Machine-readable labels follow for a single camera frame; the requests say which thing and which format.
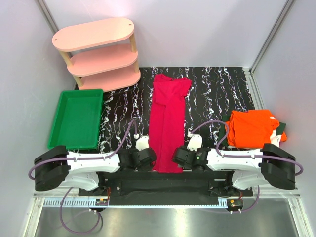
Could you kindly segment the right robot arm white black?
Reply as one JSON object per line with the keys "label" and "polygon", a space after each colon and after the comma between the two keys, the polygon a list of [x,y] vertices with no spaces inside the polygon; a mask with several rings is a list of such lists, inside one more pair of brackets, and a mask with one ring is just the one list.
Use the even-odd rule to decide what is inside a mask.
{"label": "right robot arm white black", "polygon": [[224,151],[215,148],[177,148],[172,161],[191,171],[231,171],[224,183],[228,195],[241,190],[269,184],[283,190],[296,188],[296,158],[285,150],[264,144],[261,149]]}

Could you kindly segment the red t-shirt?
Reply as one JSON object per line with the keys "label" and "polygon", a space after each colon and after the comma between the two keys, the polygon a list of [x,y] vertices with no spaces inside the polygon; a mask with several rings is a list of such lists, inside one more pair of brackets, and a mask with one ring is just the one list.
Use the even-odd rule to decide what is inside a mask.
{"label": "red t-shirt", "polygon": [[159,173],[182,172],[172,158],[184,145],[185,97],[191,84],[188,78],[173,79],[163,74],[154,78],[149,145],[157,156],[154,171]]}

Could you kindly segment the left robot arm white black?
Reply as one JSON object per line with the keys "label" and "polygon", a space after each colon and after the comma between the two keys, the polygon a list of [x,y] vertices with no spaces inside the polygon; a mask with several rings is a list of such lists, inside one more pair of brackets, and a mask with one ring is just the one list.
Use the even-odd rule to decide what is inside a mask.
{"label": "left robot arm white black", "polygon": [[34,160],[29,178],[38,192],[58,187],[81,188],[102,195],[107,188],[98,172],[118,173],[150,170],[157,156],[152,148],[118,149],[116,152],[74,153],[57,146]]}

